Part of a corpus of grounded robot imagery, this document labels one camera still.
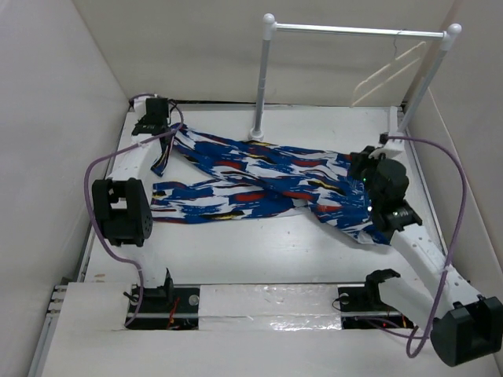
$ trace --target white platform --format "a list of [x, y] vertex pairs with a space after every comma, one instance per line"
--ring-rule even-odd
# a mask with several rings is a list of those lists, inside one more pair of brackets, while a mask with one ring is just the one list
[[[185, 123], [205, 132], [244, 140], [252, 106], [182, 106]], [[379, 134], [396, 125], [396, 108], [273, 106], [263, 117], [264, 141], [338, 152], [377, 145]], [[137, 122], [127, 116], [120, 148], [130, 144]], [[412, 153], [400, 156], [408, 170], [406, 198], [439, 244]], [[190, 184], [207, 179], [177, 152], [162, 181]], [[363, 246], [312, 214], [290, 218], [218, 221], [201, 225], [156, 223], [145, 247], [160, 253], [176, 284], [320, 283], [363, 281], [376, 269], [392, 268], [416, 278], [402, 256], [385, 246]], [[90, 247], [86, 281], [136, 283], [134, 267], [113, 261], [97, 240]]]
[[[185, 115], [185, 122], [198, 130], [236, 139], [246, 138], [252, 124], [251, 107], [187, 107]], [[129, 144], [134, 122], [129, 114], [121, 147]], [[264, 116], [266, 141], [341, 152], [375, 145], [393, 122], [395, 110], [389, 108], [285, 106], [268, 108]], [[410, 163], [410, 150], [401, 161], [411, 180], [407, 199], [439, 243], [426, 192], [415, 163]], [[164, 177], [185, 183], [205, 178], [176, 153]], [[354, 282], [383, 268], [395, 269], [420, 284], [397, 251], [358, 245], [310, 215], [204, 225], [155, 224], [147, 243], [163, 255], [176, 284]], [[89, 243], [88, 251], [88, 283], [68, 288], [42, 377], [499, 376], [492, 356], [449, 368], [429, 342], [411, 360], [403, 339], [378, 330], [341, 331], [339, 314], [329, 307], [333, 286], [307, 291], [301, 287], [302, 294], [282, 295], [284, 301], [278, 300], [281, 303], [274, 310], [266, 298], [277, 297], [270, 296], [266, 287], [232, 286], [225, 287], [231, 292], [222, 293], [219, 286], [206, 286], [200, 293], [199, 331], [127, 331], [123, 329], [127, 299], [122, 293], [137, 281], [136, 272], [114, 262], [95, 242]], [[253, 323], [246, 321], [247, 316]], [[271, 316], [283, 319], [278, 325]]]
[[125, 289], [70, 284], [42, 377], [499, 376], [492, 356], [450, 368], [428, 343], [409, 359], [378, 330], [123, 330]]

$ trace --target black bracket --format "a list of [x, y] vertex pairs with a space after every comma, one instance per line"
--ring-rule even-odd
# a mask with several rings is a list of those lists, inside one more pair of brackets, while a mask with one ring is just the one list
[[[94, 217], [103, 236], [113, 246], [143, 246], [152, 233], [152, 212], [139, 179], [100, 179], [93, 183]], [[112, 208], [120, 200], [126, 208]]]
[[370, 217], [377, 230], [390, 240], [395, 231], [401, 232], [411, 224], [422, 224], [419, 215], [404, 199], [409, 187], [406, 168], [398, 161], [370, 158], [375, 150], [367, 146], [351, 153], [348, 176], [362, 181], [372, 203]]
[[145, 100], [146, 113], [136, 123], [132, 134], [151, 134], [152, 136], [167, 131], [170, 118], [170, 104], [167, 98], [147, 98]]
[[496, 297], [454, 306], [435, 318], [431, 330], [431, 344], [444, 363], [453, 367], [501, 349], [503, 305]]

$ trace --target white wall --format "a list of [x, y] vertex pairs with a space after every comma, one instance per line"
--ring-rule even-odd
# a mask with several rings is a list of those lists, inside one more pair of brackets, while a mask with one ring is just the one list
[[75, 268], [84, 170], [116, 145], [127, 102], [70, 0], [1, 0], [0, 35], [0, 375], [17, 377]]
[[[503, 301], [502, 14], [499, 0], [464, 2], [454, 18], [463, 33], [420, 106], [412, 132], [457, 150], [472, 193], [454, 261], [485, 295]], [[418, 147], [418, 152], [450, 240], [461, 194], [457, 172], [440, 153], [428, 147]], [[503, 353], [497, 360], [503, 370]]]
[[[74, 0], [128, 95], [255, 101], [262, 17], [278, 22], [438, 30], [452, 0]], [[397, 41], [398, 54], [417, 41]], [[266, 100], [349, 105], [354, 88], [394, 58], [393, 40], [277, 33]], [[414, 71], [400, 76], [406, 84]], [[398, 86], [372, 104], [397, 105]]]

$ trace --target horizontal rail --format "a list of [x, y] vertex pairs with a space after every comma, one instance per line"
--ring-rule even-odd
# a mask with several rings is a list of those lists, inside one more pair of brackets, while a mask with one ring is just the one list
[[293, 31], [298, 33], [334, 34], [334, 35], [374, 35], [404, 39], [421, 39], [427, 41], [442, 41], [445, 33], [440, 31], [414, 31], [392, 29], [369, 29], [366, 27], [338, 27], [299, 24], [274, 25], [276, 31]]

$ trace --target blue and red fabric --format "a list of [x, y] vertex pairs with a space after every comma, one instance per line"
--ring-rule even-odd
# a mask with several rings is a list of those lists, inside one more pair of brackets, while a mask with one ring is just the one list
[[183, 126], [174, 149], [213, 179], [154, 184], [156, 221], [198, 224], [291, 216], [310, 210], [360, 243], [386, 243], [370, 218], [363, 184], [343, 153], [235, 141]]

